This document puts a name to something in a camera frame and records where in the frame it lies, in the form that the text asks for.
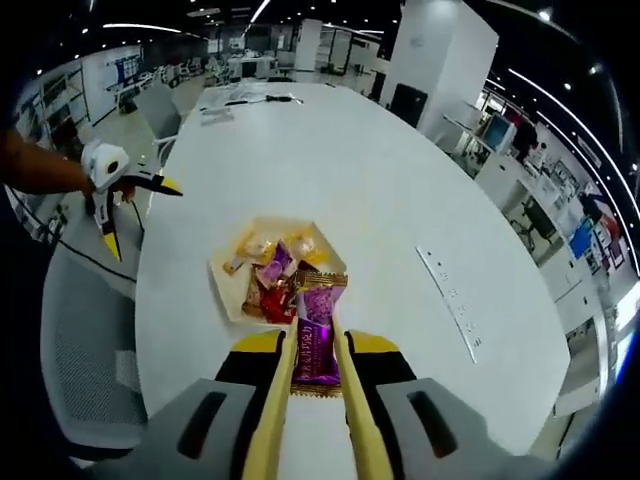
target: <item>computer monitor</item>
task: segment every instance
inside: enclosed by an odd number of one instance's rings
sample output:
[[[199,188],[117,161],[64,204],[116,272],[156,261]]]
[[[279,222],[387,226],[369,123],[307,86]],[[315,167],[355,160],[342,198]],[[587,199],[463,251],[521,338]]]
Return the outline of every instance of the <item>computer monitor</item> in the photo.
[[[516,134],[516,127],[502,115],[494,113],[484,129],[482,139],[497,153],[504,153]]]

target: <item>office chair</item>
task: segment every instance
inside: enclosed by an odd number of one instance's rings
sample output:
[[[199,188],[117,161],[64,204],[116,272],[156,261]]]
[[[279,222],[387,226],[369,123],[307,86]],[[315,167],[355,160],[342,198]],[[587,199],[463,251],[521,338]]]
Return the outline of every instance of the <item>office chair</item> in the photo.
[[[523,216],[526,216],[529,219],[531,225],[527,228],[517,220],[511,220],[509,223],[521,238],[522,243],[524,243],[527,248],[527,251],[529,253],[533,253],[535,250],[535,243],[531,236],[531,232],[534,230],[536,230],[538,234],[549,242],[549,245],[551,245],[551,238],[556,233],[556,229],[546,212],[533,198],[523,203],[522,206],[524,207]]]
[[[171,148],[180,131],[182,116],[171,100],[171,90],[162,84],[154,84],[140,92],[133,101],[144,116],[158,147],[157,157],[164,167]]]
[[[109,253],[96,248],[101,239],[93,219],[75,213],[65,238],[109,265]],[[137,222],[120,213],[126,260],[119,271],[135,272],[142,235]],[[64,248],[51,259],[42,302],[42,376],[68,442],[66,453],[84,460],[118,458],[139,443],[147,423],[138,380],[133,287],[82,262]]]

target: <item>candy wrapper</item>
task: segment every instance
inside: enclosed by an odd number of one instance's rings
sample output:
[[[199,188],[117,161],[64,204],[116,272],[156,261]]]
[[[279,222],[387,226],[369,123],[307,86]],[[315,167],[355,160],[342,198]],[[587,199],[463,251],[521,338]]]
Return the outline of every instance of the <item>candy wrapper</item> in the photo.
[[[242,311],[252,317],[262,317],[262,295],[263,289],[256,278],[256,271],[261,265],[251,266],[251,277],[249,278],[249,287],[247,288],[247,298],[242,304]]]
[[[279,280],[276,286],[262,293],[262,314],[270,323],[290,324],[296,316],[296,306],[292,304],[294,297],[293,279]]]
[[[333,310],[347,277],[298,271],[298,359],[291,391],[301,395],[339,395],[340,374],[333,356]]]
[[[264,233],[252,233],[238,248],[236,255],[250,257],[256,263],[266,265],[276,249],[276,243]]]
[[[265,288],[271,288],[278,281],[281,275],[291,276],[295,272],[296,265],[293,263],[293,257],[287,251],[283,242],[278,242],[273,258],[269,264],[258,269],[256,277]]]
[[[329,256],[327,252],[317,246],[312,233],[312,230],[307,228],[302,232],[288,235],[285,237],[284,243],[296,259],[319,266],[326,262]]]

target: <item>gray mesh chair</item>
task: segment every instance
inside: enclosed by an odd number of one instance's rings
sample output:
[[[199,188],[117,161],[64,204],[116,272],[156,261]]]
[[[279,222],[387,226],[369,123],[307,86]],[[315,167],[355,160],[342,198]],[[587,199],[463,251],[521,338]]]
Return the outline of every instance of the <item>gray mesh chair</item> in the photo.
[[[73,240],[91,252],[89,243],[98,246],[101,240],[95,225],[84,228],[92,219],[82,220],[84,238]],[[130,243],[138,239],[130,241],[122,233],[131,258]],[[147,423],[134,302],[121,293],[127,285],[107,282],[107,274],[82,262],[61,248],[51,260],[43,291],[42,375],[51,410],[69,443],[67,453],[86,460],[117,458],[140,442]]]
[[[171,90],[166,85],[154,83],[133,101],[153,132],[158,161],[164,167],[182,122],[180,112],[171,99]]]

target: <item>cabinet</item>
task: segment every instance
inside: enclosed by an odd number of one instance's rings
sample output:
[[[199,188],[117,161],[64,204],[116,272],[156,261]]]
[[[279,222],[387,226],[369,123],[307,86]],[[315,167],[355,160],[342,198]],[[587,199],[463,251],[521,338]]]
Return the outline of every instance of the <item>cabinet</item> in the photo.
[[[569,248],[563,245],[540,267],[540,273],[554,302],[580,283],[586,266],[583,264],[584,259],[575,260]]]
[[[556,302],[565,333],[575,330],[592,317],[601,316],[600,300],[593,282],[585,279]]]

